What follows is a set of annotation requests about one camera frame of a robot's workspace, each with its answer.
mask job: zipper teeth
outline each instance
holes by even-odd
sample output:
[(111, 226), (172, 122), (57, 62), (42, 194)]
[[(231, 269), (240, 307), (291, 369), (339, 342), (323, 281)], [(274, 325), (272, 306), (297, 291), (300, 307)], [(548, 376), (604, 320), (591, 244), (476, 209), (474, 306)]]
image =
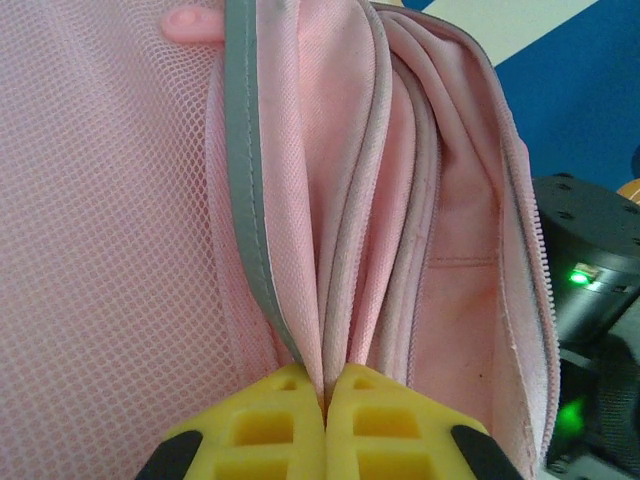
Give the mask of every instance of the zipper teeth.
[[(553, 298), (553, 287), (551, 285), (551, 271), (549, 268), (549, 259), (547, 256), (547, 247), (545, 246), (544, 243), (544, 234), (542, 231), (542, 222), (540, 220), (540, 212), (538, 210), (538, 205), (537, 202), (535, 200), (535, 194), (532, 192), (532, 194), (529, 196), (527, 195), (527, 203), (529, 203), (529, 207), (530, 207), (530, 211), (533, 212), (533, 227), (534, 227), (534, 231), (535, 231), (535, 235), (536, 235), (536, 239), (538, 240), (538, 245), (540, 248), (540, 258), (538, 259), (538, 264), (542, 267), (542, 273), (544, 276), (544, 287), (545, 287), (545, 293), (547, 295), (548, 301), (549, 301), (549, 313), (551, 315), (551, 321), (552, 324), (551, 325), (555, 325), (555, 321), (556, 321), (556, 308), (555, 308), (555, 302), (554, 302), (554, 298)], [(553, 327), (549, 328), (549, 326), (543, 326), (543, 331), (547, 330), (547, 332), (545, 332), (545, 337), (546, 337), (546, 343), (549, 345), (549, 347), (552, 348), (552, 351), (556, 353), (556, 355), (553, 358), (553, 362), (555, 363), (555, 365), (553, 365), (554, 369), (556, 369), (557, 371), (560, 370), (560, 342), (558, 340), (558, 336), (555, 333), (555, 330), (553, 329)], [(559, 379), (555, 379), (556, 381), (551, 381), (552, 379), (550, 378), (550, 382), (549, 382), (549, 407), (548, 407), (548, 411), (547, 411), (547, 419), (546, 419), (546, 424), (545, 424), (545, 429), (544, 429), (544, 435), (542, 437), (542, 450), (540, 452), (541, 457), (544, 458), (547, 455), (547, 451), (549, 450), (549, 445), (551, 444), (551, 438), (553, 437), (553, 430), (554, 430), (554, 422), (551, 421), (552, 418), (555, 418), (557, 413), (558, 413), (558, 402), (557, 402), (557, 398), (560, 394), (560, 383), (559, 383)]]
[[(475, 47), (484, 56), (484, 60), (486, 61), (486, 63), (489, 66), (491, 66), (491, 62), (489, 60), (489, 56), (487, 55), (487, 53), (484, 51), (482, 46), (466, 31), (447, 22), (446, 20), (442, 20), (437, 17), (432, 17), (430, 15), (427, 15), (427, 16), (429, 16), (432, 20), (435, 20), (436, 23), (441, 23), (444, 26), (454, 31), (456, 30), (459, 31), (462, 34), (462, 36), (466, 37), (467, 40), (469, 40), (469, 42), (472, 45), (475, 45)], [(500, 83), (499, 83), (499, 80), (497, 79), (497, 76), (495, 81), (498, 84), (498, 88), (500, 88)], [(499, 103), (498, 108), (500, 110), (509, 112), (509, 107), (507, 105), (507, 102), (504, 96), (501, 97), (498, 103)], [(509, 164), (515, 167), (516, 170), (518, 170), (518, 165), (515, 164), (515, 162), (513, 161), (510, 155), (506, 155), (505, 159)], [(516, 184), (520, 183), (518, 179), (514, 179), (511, 169), (509, 168), (507, 169), (506, 175), (514, 187)], [(535, 199), (535, 193), (534, 193), (533, 187), (530, 186), (529, 188), (527, 188), (526, 186), (524, 186), (522, 190), (524, 190), (524, 198), (521, 198), (521, 195), (518, 193), (517, 188), (513, 189), (514, 195), (516, 197), (516, 201), (518, 201), (518, 199), (523, 200), (525, 203), (525, 207), (528, 208), (527, 211), (531, 212), (530, 215), (528, 215), (529, 217), (528, 219), (531, 224), (532, 230), (535, 234), (537, 248), (538, 248), (538, 250), (536, 251), (535, 246), (533, 246), (533, 248), (532, 246), (527, 247), (527, 253), (529, 255), (529, 265), (533, 269), (535, 269), (536, 265), (539, 267), (540, 271), (537, 273), (542, 274), (542, 277), (544, 278), (544, 295), (546, 295), (546, 298), (541, 298), (542, 292), (538, 288), (539, 285), (536, 285), (536, 282), (535, 282), (535, 278), (537, 277), (537, 275), (533, 275), (534, 290), (535, 290), (535, 295), (537, 297), (538, 312), (541, 320), (539, 323), (540, 323), (541, 333), (542, 333), (542, 342), (545, 350), (545, 359), (547, 363), (547, 377), (549, 379), (548, 387), (547, 387), (547, 390), (548, 390), (547, 391), (547, 415), (545, 418), (544, 432), (542, 435), (542, 445), (540, 447), (540, 457), (545, 458), (547, 455), (547, 451), (549, 450), (549, 445), (551, 444), (551, 438), (553, 436), (554, 420), (552, 419), (555, 419), (558, 413), (557, 399), (560, 393), (560, 379), (555, 374), (555, 372), (558, 372), (560, 370), (560, 345), (554, 329), (556, 314), (555, 314), (555, 306), (553, 301), (553, 290), (551, 287), (551, 272), (549, 270), (547, 250), (544, 244), (544, 235), (542, 232), (542, 223), (540, 221), (540, 213), (538, 211), (538, 205)], [(523, 234), (525, 236), (525, 242), (526, 242), (526, 237), (527, 237), (526, 232), (523, 231)], [(549, 302), (550, 322), (548, 324), (542, 321), (542, 319), (544, 318), (545, 300)]]

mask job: zipper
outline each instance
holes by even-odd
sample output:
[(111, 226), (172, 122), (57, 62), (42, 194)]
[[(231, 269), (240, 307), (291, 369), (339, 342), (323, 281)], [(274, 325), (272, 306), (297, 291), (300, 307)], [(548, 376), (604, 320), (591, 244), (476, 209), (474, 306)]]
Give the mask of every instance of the zipper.
[[(465, 40), (467, 47), (471, 49), (473, 53), (479, 58), (479, 60), (484, 63), (484, 67), (491, 69), (493, 66), (489, 60), (487, 53), (484, 51), (482, 46), (476, 42), (476, 40), (469, 35), (467, 32), (462, 30), (461, 28), (447, 22), (446, 20), (442, 20), (440, 18), (433, 17), (431, 15), (424, 14), (422, 12), (409, 11), (413, 15), (407, 15), (407, 9), (402, 7), (394, 7), (390, 5), (375, 5), (377, 10), (386, 10), (401, 13), (403, 15), (411, 17), (417, 16), (425, 16), (430, 19), (432, 23), (435, 23), (441, 26), (444, 30), (448, 32), (455, 32), (462, 37), (462, 40)], [(490, 86), (494, 93), (496, 91), (501, 92), (500, 82), (494, 73), (490, 75), (487, 79), (490, 82)], [(497, 95), (498, 99), (496, 101), (496, 110), (498, 113), (508, 112), (508, 106), (504, 95)], [(513, 120), (511, 120), (510, 125), (506, 125), (507, 130), (515, 131), (515, 124)], [(500, 129), (504, 130), (505, 125), (500, 125)], [(509, 140), (513, 146), (516, 146), (516, 140), (513, 135), (508, 135), (507, 140)], [(547, 378), (548, 378), (548, 386), (547, 386), (547, 413), (545, 418), (545, 426), (542, 436), (542, 446), (540, 455), (542, 458), (546, 457), (547, 451), (549, 449), (549, 445), (551, 443), (551, 437), (553, 436), (554, 429), (554, 419), (558, 412), (558, 398), (560, 394), (560, 348), (558, 337), (556, 335), (554, 324), (555, 324), (555, 310), (553, 305), (553, 292), (551, 288), (551, 273), (549, 271), (549, 264), (547, 260), (546, 248), (544, 246), (544, 236), (542, 233), (542, 225), (540, 222), (540, 214), (538, 212), (538, 207), (535, 200), (535, 194), (533, 191), (532, 185), (529, 182), (521, 182), (519, 179), (514, 179), (514, 174), (512, 172), (513, 169), (516, 171), (519, 170), (517, 165), (517, 161), (508, 153), (504, 154), (505, 164), (507, 165), (505, 172), (505, 180), (509, 183), (511, 187), (514, 197), (516, 200), (516, 211), (517, 211), (517, 225), (520, 230), (520, 234), (525, 239), (525, 248), (527, 251), (527, 264), (528, 264), (528, 272), (529, 275), (534, 279), (533, 281), (533, 289), (536, 300), (536, 310), (538, 316), (538, 325), (540, 326), (540, 332), (542, 337), (542, 343), (544, 348), (546, 367), (547, 367)], [(533, 232), (533, 236), (527, 232), (523, 222), (523, 212), (530, 212), (527, 217), (530, 224), (530, 230)], [(545, 304), (549, 302), (549, 311), (545, 312)], [(410, 344), (409, 349), (409, 359), (411, 362), (413, 358), (413, 341)], [(412, 378), (412, 366), (410, 365), (411, 377)]]

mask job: gray trim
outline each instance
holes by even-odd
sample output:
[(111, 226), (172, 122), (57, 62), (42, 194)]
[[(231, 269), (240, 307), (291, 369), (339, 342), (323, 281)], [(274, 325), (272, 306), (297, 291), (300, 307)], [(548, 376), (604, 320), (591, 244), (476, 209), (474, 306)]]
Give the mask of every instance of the gray trim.
[(249, 287), (296, 362), (300, 352), (282, 316), (271, 275), (258, 117), (256, 0), (225, 8), (224, 113), (231, 211)]

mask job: black electronic component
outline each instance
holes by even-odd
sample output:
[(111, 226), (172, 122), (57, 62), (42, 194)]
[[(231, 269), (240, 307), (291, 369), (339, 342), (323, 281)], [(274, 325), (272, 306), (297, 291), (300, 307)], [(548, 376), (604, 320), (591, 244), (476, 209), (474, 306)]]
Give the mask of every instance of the black electronic component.
[(569, 175), (534, 188), (560, 342), (593, 343), (640, 296), (640, 207)]

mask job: green led light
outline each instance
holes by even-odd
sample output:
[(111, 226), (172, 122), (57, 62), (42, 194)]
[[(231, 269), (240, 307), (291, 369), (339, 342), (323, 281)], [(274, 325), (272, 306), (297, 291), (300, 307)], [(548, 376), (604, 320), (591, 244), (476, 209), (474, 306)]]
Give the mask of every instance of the green led light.
[(584, 397), (565, 405), (558, 412), (556, 432), (564, 436), (578, 436), (584, 431)]
[(571, 282), (576, 285), (589, 285), (591, 283), (591, 277), (585, 272), (581, 272), (580, 270), (574, 270), (571, 272), (571, 276), (569, 277)]

